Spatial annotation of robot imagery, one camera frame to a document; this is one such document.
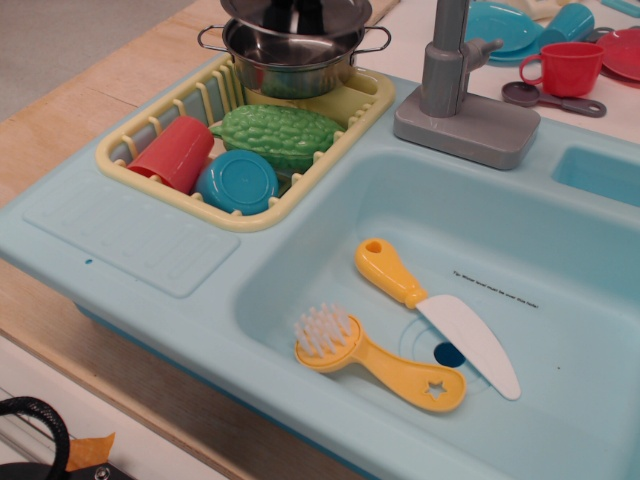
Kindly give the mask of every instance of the pot lid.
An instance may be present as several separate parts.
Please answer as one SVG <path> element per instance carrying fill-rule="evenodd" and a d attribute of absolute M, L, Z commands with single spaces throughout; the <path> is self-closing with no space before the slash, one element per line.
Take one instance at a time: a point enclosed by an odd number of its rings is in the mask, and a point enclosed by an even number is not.
<path fill-rule="evenodd" d="M 221 0 L 236 20 L 285 35 L 336 36 L 362 28 L 372 13 L 368 0 Z"/>

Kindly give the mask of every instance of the blue plate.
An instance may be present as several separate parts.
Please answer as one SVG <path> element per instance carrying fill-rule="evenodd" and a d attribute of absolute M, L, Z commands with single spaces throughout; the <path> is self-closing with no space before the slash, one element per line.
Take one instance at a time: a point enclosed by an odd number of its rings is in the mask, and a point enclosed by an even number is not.
<path fill-rule="evenodd" d="M 538 35 L 544 30 L 542 25 L 535 24 L 534 31 L 536 33 L 535 39 L 538 38 Z M 535 55 L 540 53 L 540 46 L 538 42 L 534 39 L 529 45 L 520 50 L 515 50 L 513 52 L 503 52 L 502 50 L 498 50 L 496 52 L 491 53 L 489 56 L 489 62 L 492 64 L 501 64 L 504 66 L 511 65 L 519 65 L 522 60 L 527 58 L 529 55 Z"/>
<path fill-rule="evenodd" d="M 481 38 L 491 42 L 501 38 L 501 53 L 522 50 L 531 45 L 539 32 L 539 25 L 522 10 L 495 2 L 472 2 L 467 17 L 465 40 Z"/>

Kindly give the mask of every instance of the red plate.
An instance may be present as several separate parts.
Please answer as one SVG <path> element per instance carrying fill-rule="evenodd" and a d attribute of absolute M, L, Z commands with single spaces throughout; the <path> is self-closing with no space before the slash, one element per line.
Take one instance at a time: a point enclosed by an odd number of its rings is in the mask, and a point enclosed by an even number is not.
<path fill-rule="evenodd" d="M 598 40 L 604 48 L 602 63 L 609 70 L 640 81 L 640 29 L 617 30 Z"/>

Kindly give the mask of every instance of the pot handle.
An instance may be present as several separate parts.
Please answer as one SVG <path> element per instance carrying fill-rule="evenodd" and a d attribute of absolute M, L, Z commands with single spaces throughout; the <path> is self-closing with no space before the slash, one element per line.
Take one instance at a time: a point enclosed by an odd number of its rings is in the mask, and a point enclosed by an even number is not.
<path fill-rule="evenodd" d="M 369 52 L 379 52 L 380 50 L 384 50 L 391 43 L 391 32 L 387 30 L 385 27 L 375 26 L 375 27 L 364 27 L 365 30 L 382 30 L 387 34 L 387 41 L 381 47 L 375 48 L 365 48 L 363 50 L 356 50 L 352 55 L 357 55 L 358 53 L 369 53 Z"/>
<path fill-rule="evenodd" d="M 209 45 L 207 43 L 204 43 L 202 41 L 202 36 L 207 33 L 209 30 L 213 30 L 214 28 L 224 28 L 224 25 L 209 25 L 207 28 L 205 28 L 204 30 L 201 30 L 200 33 L 198 34 L 198 44 L 202 47 L 202 48 L 207 48 L 209 50 L 216 50 L 217 52 L 225 52 L 228 53 L 228 50 L 224 47 L 216 47 L 215 45 Z"/>

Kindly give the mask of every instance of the wooden table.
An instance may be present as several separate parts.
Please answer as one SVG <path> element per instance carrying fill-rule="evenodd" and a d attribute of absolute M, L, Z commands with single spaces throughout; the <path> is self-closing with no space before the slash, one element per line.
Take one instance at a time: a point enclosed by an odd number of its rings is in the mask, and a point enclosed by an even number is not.
<path fill-rule="evenodd" d="M 371 23 L 398 1 L 372 1 Z M 209 60 L 212 52 L 198 46 L 197 33 L 227 19 L 218 2 L 197 0 L 0 123 L 0 208 Z M 67 298 L 2 261 L 0 279 L 0 334 L 212 468 L 243 479 L 360 478 L 257 413 L 90 321 Z"/>

